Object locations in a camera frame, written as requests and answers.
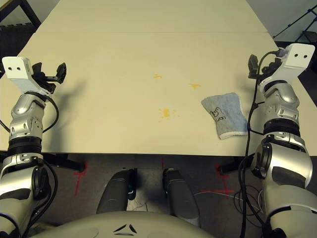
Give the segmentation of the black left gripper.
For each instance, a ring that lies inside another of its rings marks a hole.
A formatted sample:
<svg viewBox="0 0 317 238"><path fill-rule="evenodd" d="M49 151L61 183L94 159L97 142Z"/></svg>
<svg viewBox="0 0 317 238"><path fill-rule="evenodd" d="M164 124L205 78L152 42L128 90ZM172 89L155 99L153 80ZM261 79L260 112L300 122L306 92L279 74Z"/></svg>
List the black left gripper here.
<svg viewBox="0 0 317 238"><path fill-rule="evenodd" d="M56 76L46 76L41 69L41 62L32 65L34 80L41 88L47 90L50 94L53 94L56 89L56 85L54 83L61 84L64 82L67 72L66 63L62 63L58 66Z"/></svg>

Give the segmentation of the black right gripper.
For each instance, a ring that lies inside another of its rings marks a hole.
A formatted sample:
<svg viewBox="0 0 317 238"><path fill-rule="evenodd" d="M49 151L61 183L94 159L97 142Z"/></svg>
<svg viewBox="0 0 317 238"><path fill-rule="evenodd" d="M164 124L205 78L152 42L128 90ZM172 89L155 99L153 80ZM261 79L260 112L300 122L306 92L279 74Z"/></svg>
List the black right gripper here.
<svg viewBox="0 0 317 238"><path fill-rule="evenodd" d="M282 62L281 59L275 59L274 62L270 62L268 66L262 69L261 78L270 77L280 66ZM250 55L248 60L249 76L248 78L258 77L258 58L256 55Z"/></svg>

